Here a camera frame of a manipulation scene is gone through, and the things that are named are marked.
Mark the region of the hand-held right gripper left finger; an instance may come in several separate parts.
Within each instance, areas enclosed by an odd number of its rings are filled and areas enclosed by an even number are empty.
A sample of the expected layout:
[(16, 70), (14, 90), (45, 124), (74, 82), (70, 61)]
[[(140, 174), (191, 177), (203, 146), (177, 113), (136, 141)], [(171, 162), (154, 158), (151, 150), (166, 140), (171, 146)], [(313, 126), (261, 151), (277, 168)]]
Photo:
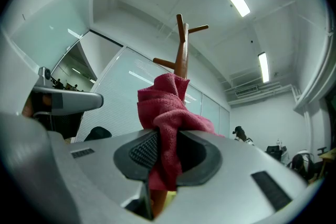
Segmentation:
[(151, 164), (135, 161), (157, 133), (141, 130), (67, 144), (49, 132), (57, 167), (76, 207), (79, 224), (154, 224), (148, 188)]

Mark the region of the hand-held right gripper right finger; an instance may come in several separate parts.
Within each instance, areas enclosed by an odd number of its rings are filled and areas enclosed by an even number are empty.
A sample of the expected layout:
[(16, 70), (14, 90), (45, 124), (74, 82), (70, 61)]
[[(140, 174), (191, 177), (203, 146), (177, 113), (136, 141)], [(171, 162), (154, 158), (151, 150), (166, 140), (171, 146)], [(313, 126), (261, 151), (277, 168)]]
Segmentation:
[(183, 174), (155, 224), (289, 224), (322, 185), (255, 146), (201, 131), (177, 140)]

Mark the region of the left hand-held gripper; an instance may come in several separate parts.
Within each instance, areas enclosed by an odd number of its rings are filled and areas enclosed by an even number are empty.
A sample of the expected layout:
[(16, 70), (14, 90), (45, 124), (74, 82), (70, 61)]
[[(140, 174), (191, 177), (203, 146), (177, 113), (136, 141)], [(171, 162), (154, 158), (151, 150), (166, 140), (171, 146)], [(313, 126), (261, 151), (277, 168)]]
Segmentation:
[(52, 89), (51, 94), (35, 88), (50, 88), (51, 71), (38, 70), (38, 80), (29, 96), (29, 116), (70, 115), (101, 108), (104, 97), (99, 93)]

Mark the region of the red cloth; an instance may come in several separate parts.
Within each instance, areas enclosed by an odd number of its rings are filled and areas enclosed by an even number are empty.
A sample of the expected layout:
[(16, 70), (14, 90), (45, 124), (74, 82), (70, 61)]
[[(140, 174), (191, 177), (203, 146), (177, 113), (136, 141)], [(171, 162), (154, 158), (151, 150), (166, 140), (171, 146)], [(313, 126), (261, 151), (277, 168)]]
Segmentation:
[(213, 123), (190, 112), (183, 99), (189, 80), (173, 73), (155, 78), (138, 91), (138, 115), (144, 129), (160, 133), (159, 159), (149, 173), (149, 187), (174, 191), (180, 186), (198, 186), (210, 180), (222, 164), (213, 144), (193, 131), (215, 134)]

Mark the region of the wooden coat stand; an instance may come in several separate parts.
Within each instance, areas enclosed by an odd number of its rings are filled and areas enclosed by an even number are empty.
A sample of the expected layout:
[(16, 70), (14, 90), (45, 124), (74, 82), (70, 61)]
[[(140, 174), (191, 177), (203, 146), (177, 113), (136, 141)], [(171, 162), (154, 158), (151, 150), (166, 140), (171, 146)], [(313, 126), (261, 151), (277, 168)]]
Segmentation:
[[(160, 58), (154, 58), (153, 62), (166, 68), (173, 69), (175, 75), (183, 79), (186, 79), (188, 70), (189, 34), (206, 30), (208, 29), (208, 25), (189, 28), (189, 25), (187, 23), (183, 23), (183, 18), (181, 14), (177, 14), (176, 21), (180, 42), (175, 61), (171, 62)], [(167, 191), (153, 190), (151, 191), (150, 196), (151, 196), (153, 215), (157, 217), (163, 210), (167, 196)]]

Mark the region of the black office chair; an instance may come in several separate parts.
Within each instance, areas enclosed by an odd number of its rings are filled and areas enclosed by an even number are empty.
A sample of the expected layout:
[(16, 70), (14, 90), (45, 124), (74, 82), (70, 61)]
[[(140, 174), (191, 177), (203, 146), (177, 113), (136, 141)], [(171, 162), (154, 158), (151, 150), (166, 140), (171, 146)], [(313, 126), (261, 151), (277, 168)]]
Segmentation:
[(266, 149), (266, 153), (274, 159), (281, 161), (282, 150), (280, 149), (279, 145), (268, 146)]
[[(70, 115), (51, 115), (50, 127), (52, 131), (60, 133), (64, 139), (77, 135), (83, 112)], [(96, 126), (86, 136), (85, 141), (100, 140), (112, 137), (111, 133), (103, 127)]]

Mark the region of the light wooden table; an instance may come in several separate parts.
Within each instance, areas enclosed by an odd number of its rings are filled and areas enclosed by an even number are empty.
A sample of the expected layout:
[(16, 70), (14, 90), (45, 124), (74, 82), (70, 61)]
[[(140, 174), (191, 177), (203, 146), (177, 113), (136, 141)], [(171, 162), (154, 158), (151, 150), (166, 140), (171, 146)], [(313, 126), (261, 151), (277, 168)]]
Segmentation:
[(328, 152), (319, 155), (319, 158), (322, 159), (324, 164), (333, 163), (336, 159), (336, 147), (331, 149)]

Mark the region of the white air vent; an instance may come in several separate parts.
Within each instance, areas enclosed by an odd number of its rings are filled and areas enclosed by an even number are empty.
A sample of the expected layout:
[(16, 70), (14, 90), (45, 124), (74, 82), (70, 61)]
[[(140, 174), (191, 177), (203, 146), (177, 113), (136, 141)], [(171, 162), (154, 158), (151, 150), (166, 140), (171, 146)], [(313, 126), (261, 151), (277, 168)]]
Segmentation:
[(253, 94), (259, 90), (258, 86), (252, 86), (249, 88), (241, 89), (238, 91), (235, 91), (236, 97), (240, 98), (245, 95)]

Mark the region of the short ceiling light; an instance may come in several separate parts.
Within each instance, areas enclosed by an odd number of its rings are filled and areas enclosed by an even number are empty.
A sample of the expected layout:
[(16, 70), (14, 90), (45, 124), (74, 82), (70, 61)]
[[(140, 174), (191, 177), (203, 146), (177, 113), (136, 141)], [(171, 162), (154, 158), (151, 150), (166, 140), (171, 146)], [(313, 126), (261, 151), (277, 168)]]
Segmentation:
[(269, 81), (269, 67), (266, 53), (262, 52), (261, 54), (259, 54), (258, 59), (261, 68), (263, 83), (266, 83)]

